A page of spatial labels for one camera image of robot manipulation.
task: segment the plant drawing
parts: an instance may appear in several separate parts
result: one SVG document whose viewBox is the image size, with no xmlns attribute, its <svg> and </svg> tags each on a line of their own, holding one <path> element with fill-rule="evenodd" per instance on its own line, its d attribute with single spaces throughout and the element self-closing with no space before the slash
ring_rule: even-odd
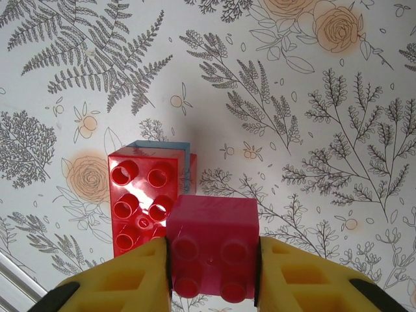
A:
<svg viewBox="0 0 416 312">
<path fill-rule="evenodd" d="M 25 110 L 0 113 L 1 178 L 12 182 L 15 189 L 45 182 L 50 177 L 46 165 L 51 164 L 57 141 L 54 129 L 46 127 Z"/>
<path fill-rule="evenodd" d="M 184 114 L 184 116 L 187 115 L 187 109 L 185 106 L 188 107 L 193 107 L 191 103 L 189 103 L 188 101 L 185 101 L 187 98 L 187 87 L 185 86 L 184 83 L 182 83 L 182 96 L 172 96 L 170 98 L 170 104 L 173 107 L 181 107 L 182 113 Z"/>
<path fill-rule="evenodd" d="M 38 68 L 66 66 L 49 81 L 50 93 L 75 85 L 103 89 L 108 93 L 107 111 L 131 94 L 131 112 L 136 115 L 144 105 L 152 104 L 145 93 L 172 58 L 170 55 L 138 67 L 160 29 L 164 12 L 161 11 L 150 30 L 127 41 L 125 36 L 130 30 L 122 20 L 132 16 L 126 12 L 129 3 L 110 0 L 106 16 L 98 16 L 93 7 L 85 3 L 97 4 L 96 0 L 8 0 L 0 15 L 0 28 L 24 19 L 10 38 L 8 50 L 30 42 L 50 42 L 24 65 L 22 75 Z"/>
<path fill-rule="evenodd" d="M 303 58 L 291 55 L 299 44 L 318 44 L 321 48 L 340 53 L 359 43 L 365 60 L 376 55 L 392 66 L 382 56 L 383 50 L 375 48 L 366 40 L 363 32 L 363 15 L 353 12 L 354 3 L 348 8 L 332 1 L 259 0 L 252 5 L 250 15 L 261 28 L 250 33 L 263 45 L 256 51 L 267 50 L 267 59 L 284 59 L 286 64 L 300 73 L 315 72 L 312 64 Z"/>
<path fill-rule="evenodd" d="M 414 44 L 408 44 L 408 46 L 406 47 L 406 50 L 399 50 L 399 53 L 401 55 L 403 55 L 404 57 L 406 57 L 409 62 L 411 63 L 416 63 L 416 43 Z M 409 65 L 409 64 L 405 64 L 404 65 L 408 70 L 411 70 L 413 72 L 416 72 L 416 65 Z"/>
<path fill-rule="evenodd" d="M 410 10 L 410 7 L 407 5 L 402 5 L 400 3 L 395 4 L 396 9 L 396 17 L 401 18 L 405 11 Z"/>
<path fill-rule="evenodd" d="M 111 224 L 106 214 L 110 207 L 107 161 L 85 155 L 74 162 L 62 158 L 61 167 L 68 188 L 57 187 L 60 192 L 57 198 L 67 201 L 63 208 L 73 216 L 69 221 L 76 222 L 81 231 L 91 231 L 97 239 L 111 244 L 111 236 L 98 228 L 102 222 Z"/>
<path fill-rule="evenodd" d="M 76 117 L 75 122 L 79 124 L 73 135 L 73 142 L 77 143 L 79 135 L 83 138 L 90 138 L 92 136 L 92 133 L 94 133 L 98 126 L 97 119 L 94 115 L 97 115 L 100 112 L 98 110 L 93 110 L 88 113 L 86 102 L 84 102 L 81 112 L 75 106 L 73 107 L 73 111 Z"/>
<path fill-rule="evenodd" d="M 12 227 L 7 218 L 2 218 L 0 216 L 0 240 L 3 245 L 0 245 L 0 252 L 13 261 L 15 265 L 25 271 L 28 275 L 35 274 L 35 271 L 29 268 L 27 265 L 23 264 L 19 259 L 13 256 L 12 251 L 10 250 L 11 245 L 17 241 L 15 238 L 16 228 Z"/>
<path fill-rule="evenodd" d="M 187 5 L 195 5 L 198 0 L 184 0 Z M 216 12 L 216 7 L 222 5 L 221 20 L 232 23 L 239 19 L 244 11 L 247 11 L 253 4 L 253 0 L 200 0 L 199 8 L 202 14 Z"/>
<path fill-rule="evenodd" d="M 403 223 L 416 231 L 416 207 L 412 207 L 411 213 L 411 220 L 404 216 Z M 409 242 L 411 242 L 411 251 L 407 254 L 403 250 L 405 246 L 399 246 L 401 237 L 402 234 L 398 231 L 397 227 L 394 227 L 392 231 L 387 229 L 383 235 L 376 235 L 376 240 L 378 242 L 389 245 L 391 249 L 391 270 L 388 275 L 383 274 L 382 269 L 380 268 L 382 257 L 378 257 L 375 253 L 372 253 L 374 242 L 367 241 L 364 246 L 358 244 L 355 258 L 352 254 L 352 250 L 348 249 L 344 252 L 346 257 L 340 258 L 340 262 L 343 265 L 352 267 L 361 273 L 364 273 L 386 291 L 403 281 L 411 279 L 408 275 L 408 268 L 415 260 L 416 236 L 413 240 L 409 240 Z"/>
<path fill-rule="evenodd" d="M 352 254 L 352 250 L 348 249 L 344 252 L 346 258 L 340 258 L 339 261 L 342 265 L 351 267 L 366 275 L 373 282 L 378 283 L 383 274 L 381 268 L 377 268 L 377 265 L 382 258 L 371 252 L 373 248 L 373 242 L 366 242 L 364 246 L 358 244 L 355 256 Z"/>
<path fill-rule="evenodd" d="M 331 194 L 336 197 L 331 203 L 338 206 L 377 204 L 389 221 L 388 201 L 399 195 L 410 169 L 409 163 L 400 164 L 399 159 L 416 153 L 416 101 L 411 99 L 403 105 L 395 99 L 387 107 L 376 105 L 382 88 L 365 86 L 358 73 L 354 80 L 355 103 L 345 109 L 346 79 L 336 77 L 329 69 L 324 71 L 323 80 L 325 96 L 318 90 L 309 93 L 312 109 L 305 115 L 314 122 L 334 124 L 339 132 L 333 135 L 328 149 L 309 152 L 309 160 L 302 161 L 304 170 L 284 166 L 282 181 L 304 185 L 302 191 L 306 193 L 318 190 L 324 196 Z M 341 118 L 343 112 L 348 113 L 348 120 Z M 368 153 L 359 152 L 363 144 Z M 351 185 L 352 192 L 341 191 Z"/>
<path fill-rule="evenodd" d="M 224 152 L 224 159 L 227 159 L 227 156 L 234 155 L 234 152 L 235 152 L 234 148 L 232 148 L 231 146 L 227 146 L 227 143 L 224 143 L 224 148 L 220 148 L 220 151 Z"/>
<path fill-rule="evenodd" d="M 168 137 L 164 135 L 162 123 L 156 119 L 145 119 L 139 123 L 142 137 L 149 141 L 168 142 Z"/>
<path fill-rule="evenodd" d="M 32 247 L 44 254 L 52 254 L 51 265 L 59 272 L 71 276 L 97 265 L 95 260 L 85 259 L 77 240 L 72 235 L 68 238 L 67 235 L 54 234 L 55 241 L 48 237 L 46 225 L 37 216 L 33 214 L 23 216 L 14 212 L 8 217 L 17 223 L 17 229 L 28 233 L 26 237 Z"/>
<path fill-rule="evenodd" d="M 246 141 L 243 142 L 244 146 L 246 148 L 243 149 L 244 152 L 244 158 L 247 159 L 260 159 L 260 161 L 263 161 L 263 156 L 261 156 L 260 152 L 263 148 L 255 148 L 254 145 L 249 145 Z"/>
<path fill-rule="evenodd" d="M 274 237 L 326 259 L 339 255 L 337 253 L 339 245 L 332 244 L 338 239 L 338 235 L 335 234 L 335 230 L 331 228 L 328 221 L 323 220 L 315 227 L 306 227 L 302 224 L 302 217 L 307 212 L 307 208 L 300 203 L 297 194 L 288 197 L 290 202 L 284 207 L 285 212 L 280 214 L 276 212 L 273 203 L 265 203 L 268 194 L 262 191 L 262 186 L 258 186 L 252 181 L 252 177 L 243 174 L 243 177 L 239 178 L 240 185 L 238 187 L 230 185 L 231 178 L 231 173 L 222 169 L 208 169 L 202 172 L 200 185 L 202 185 L 203 193 L 208 196 L 232 197 L 238 195 L 256 199 L 260 218 L 268 223 L 274 219 L 282 223 L 277 230 L 265 227 L 262 236 Z"/>
<path fill-rule="evenodd" d="M 209 297 L 211 296 L 199 294 L 192 299 L 188 299 L 177 295 L 178 299 L 172 299 L 172 312 L 193 312 L 193 307 L 204 306 Z"/>
<path fill-rule="evenodd" d="M 225 63 L 227 47 L 218 35 L 209 33 L 201 36 L 196 31 L 187 31 L 186 36 L 180 36 L 180 39 L 196 50 L 188 51 L 190 55 L 205 60 L 200 64 L 204 72 L 202 78 L 214 88 L 236 89 L 241 86 L 247 93 L 249 99 L 244 99 L 235 90 L 227 93 L 230 103 L 226 107 L 230 113 L 244 121 L 243 129 L 260 137 L 266 130 L 272 131 L 287 151 L 290 143 L 299 143 L 298 118 L 291 113 L 284 96 L 279 99 L 270 96 L 266 70 L 260 61 L 256 67 L 252 61 L 245 64 L 237 60 L 241 70 L 235 74 Z"/>
</svg>

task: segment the leaf drawing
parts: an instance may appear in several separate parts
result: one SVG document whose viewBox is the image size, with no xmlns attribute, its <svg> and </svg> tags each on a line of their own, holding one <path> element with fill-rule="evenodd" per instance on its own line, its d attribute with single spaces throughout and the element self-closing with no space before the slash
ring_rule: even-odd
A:
<svg viewBox="0 0 416 312">
<path fill-rule="evenodd" d="M 260 137 L 266 131 L 272 131 L 287 151 L 290 143 L 299 143 L 298 118 L 291 113 L 284 96 L 278 99 L 270 95 L 267 73 L 260 61 L 257 64 L 252 61 L 245 64 L 237 60 L 240 70 L 233 72 L 226 64 L 227 47 L 218 35 L 209 33 L 202 36 L 189 30 L 180 39 L 193 48 L 194 51 L 188 50 L 190 55 L 203 60 L 200 68 L 204 80 L 214 88 L 232 90 L 227 92 L 229 103 L 226 103 L 226 107 L 232 115 L 243 121 L 243 129 Z M 298 65 L 299 68 L 305 66 L 302 70 L 312 70 L 303 63 Z M 238 86 L 242 87 L 247 98 L 234 90 Z"/>
<path fill-rule="evenodd" d="M 319 191 L 335 197 L 338 206 L 353 203 L 376 203 L 389 220 L 388 199 L 400 194 L 409 173 L 410 164 L 400 164 L 416 154 L 416 100 L 402 104 L 395 99 L 387 107 L 375 103 L 382 88 L 365 85 L 360 73 L 354 80 L 355 103 L 347 109 L 347 83 L 343 76 L 336 77 L 332 69 L 324 71 L 325 95 L 316 90 L 309 93 L 312 109 L 305 115 L 318 123 L 333 123 L 339 132 L 327 148 L 309 152 L 302 160 L 303 169 L 293 165 L 283 167 L 282 181 L 288 185 L 303 185 L 302 191 Z M 344 112 L 348 119 L 342 118 Z M 367 147 L 362 153 L 360 145 Z"/>
<path fill-rule="evenodd" d="M 188 5 L 195 5 L 197 0 L 184 0 Z M 225 23 L 232 23 L 239 19 L 244 11 L 247 11 L 253 4 L 253 0 L 200 0 L 198 7 L 202 14 L 216 12 L 216 7 L 222 3 L 221 20 Z"/>
<path fill-rule="evenodd" d="M 109 0 L 106 14 L 98 16 L 86 2 L 97 4 L 96 0 L 9 0 L 0 16 L 0 28 L 12 20 L 24 21 L 14 30 L 8 49 L 30 42 L 49 42 L 24 65 L 22 75 L 38 68 L 65 66 L 49 80 L 50 93 L 75 86 L 103 90 L 108 93 L 107 111 L 132 95 L 131 112 L 136 115 L 144 105 L 153 105 L 145 93 L 172 59 L 169 55 L 140 66 L 162 25 L 164 12 L 149 30 L 129 41 L 125 36 L 130 30 L 123 20 L 132 16 L 127 13 L 130 4 Z"/>
<path fill-rule="evenodd" d="M 12 182 L 15 189 L 45 182 L 50 177 L 46 165 L 51 164 L 57 141 L 54 129 L 46 127 L 25 110 L 9 115 L 0 113 L 1 178 Z"/>
<path fill-rule="evenodd" d="M 304 59 L 300 57 L 286 57 L 286 63 L 289 65 L 290 68 L 300 73 L 315 72 L 312 65 L 310 65 L 310 63 L 306 62 Z"/>
<path fill-rule="evenodd" d="M 122 148 L 122 141 L 119 139 L 117 134 L 108 127 L 104 133 L 104 150 L 107 155 L 115 152 Z"/>
<path fill-rule="evenodd" d="M 412 64 L 416 64 L 416 43 L 408 44 L 406 48 L 407 50 L 399 50 L 399 53 L 403 55 L 404 57 L 406 57 L 409 60 L 409 62 L 411 62 Z M 405 64 L 404 66 L 408 70 L 416 72 L 416 65 Z"/>
<path fill-rule="evenodd" d="M 97 265 L 95 260 L 84 257 L 74 236 L 49 235 L 46 225 L 33 214 L 24 216 L 14 212 L 9 219 L 16 223 L 16 228 L 28 233 L 30 245 L 44 254 L 51 254 L 51 265 L 55 270 L 72 276 Z"/>
<path fill-rule="evenodd" d="M 371 55 L 371 47 L 370 44 L 367 41 L 362 41 L 359 45 L 359 48 L 361 50 L 361 53 L 364 56 L 365 60 L 368 60 Z"/>
</svg>

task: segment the pink lego brick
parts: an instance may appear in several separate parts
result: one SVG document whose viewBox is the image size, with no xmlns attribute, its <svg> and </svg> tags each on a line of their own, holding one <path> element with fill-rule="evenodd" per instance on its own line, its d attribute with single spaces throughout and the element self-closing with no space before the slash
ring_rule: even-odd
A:
<svg viewBox="0 0 416 312">
<path fill-rule="evenodd" d="M 247 198 L 181 195 L 166 221 L 174 291 L 254 298 L 259 219 Z"/>
</svg>

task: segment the lego stud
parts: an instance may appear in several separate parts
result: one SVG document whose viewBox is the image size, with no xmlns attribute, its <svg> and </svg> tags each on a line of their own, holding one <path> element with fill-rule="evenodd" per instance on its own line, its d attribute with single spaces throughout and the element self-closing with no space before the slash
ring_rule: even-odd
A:
<svg viewBox="0 0 416 312">
<path fill-rule="evenodd" d="M 166 220 L 174 202 L 168 196 L 157 196 L 149 208 L 149 216 L 156 222 Z"/>
<path fill-rule="evenodd" d="M 176 237 L 172 243 L 172 253 L 185 261 L 192 261 L 198 257 L 199 248 L 195 240 L 187 236 Z"/>
<path fill-rule="evenodd" d="M 131 227 L 124 227 L 116 236 L 116 246 L 122 250 L 130 250 L 136 244 L 138 232 Z"/>
<path fill-rule="evenodd" d="M 223 284 L 220 290 L 221 297 L 231 304 L 242 302 L 247 296 L 246 286 L 243 283 L 232 281 Z"/>
<path fill-rule="evenodd" d="M 138 199 L 132 194 L 123 195 L 115 204 L 114 204 L 114 214 L 117 218 L 127 219 L 138 209 Z"/>
<path fill-rule="evenodd" d="M 174 281 L 174 291 L 184 298 L 194 298 L 200 293 L 202 281 L 202 268 L 200 265 L 192 266 L 180 272 Z"/>
<path fill-rule="evenodd" d="M 118 185 L 126 185 L 138 175 L 138 167 L 134 161 L 123 161 L 111 170 L 110 175 Z"/>
<path fill-rule="evenodd" d="M 229 265 L 242 263 L 245 259 L 247 259 L 247 256 L 247 246 L 240 241 L 232 240 L 226 242 L 221 247 L 221 257 Z"/>
<path fill-rule="evenodd" d="M 149 184 L 155 188 L 164 187 L 174 175 L 174 169 L 167 162 L 156 164 L 148 174 Z"/>
<path fill-rule="evenodd" d="M 140 216 L 138 216 L 136 222 L 137 226 L 142 231 L 147 231 L 153 227 L 153 222 L 151 222 L 145 214 L 141 214 Z"/>
</svg>

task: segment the orange rose drawing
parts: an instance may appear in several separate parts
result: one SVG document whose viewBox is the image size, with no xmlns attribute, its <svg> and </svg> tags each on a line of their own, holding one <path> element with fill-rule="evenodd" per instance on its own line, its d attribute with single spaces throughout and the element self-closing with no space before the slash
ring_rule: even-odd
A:
<svg viewBox="0 0 416 312">
<path fill-rule="evenodd" d="M 330 9 L 324 13 L 320 10 L 321 7 Z M 313 11 L 313 17 L 316 23 L 315 34 L 321 47 L 338 53 L 357 42 L 358 19 L 349 9 L 343 6 L 336 8 L 329 1 L 320 1 L 317 8 Z"/>
<path fill-rule="evenodd" d="M 282 18 L 296 19 L 301 13 L 309 12 L 318 0 L 261 0 L 263 8 Z"/>
<path fill-rule="evenodd" d="M 321 47 L 333 53 L 342 52 L 356 43 L 363 28 L 362 17 L 357 19 L 349 9 L 336 7 L 327 0 L 318 1 L 313 13 L 302 13 L 298 24 L 302 32 L 316 38 Z"/>
<path fill-rule="evenodd" d="M 83 200 L 99 203 L 109 197 L 108 165 L 92 156 L 78 158 L 66 178 L 68 186 Z"/>
</svg>

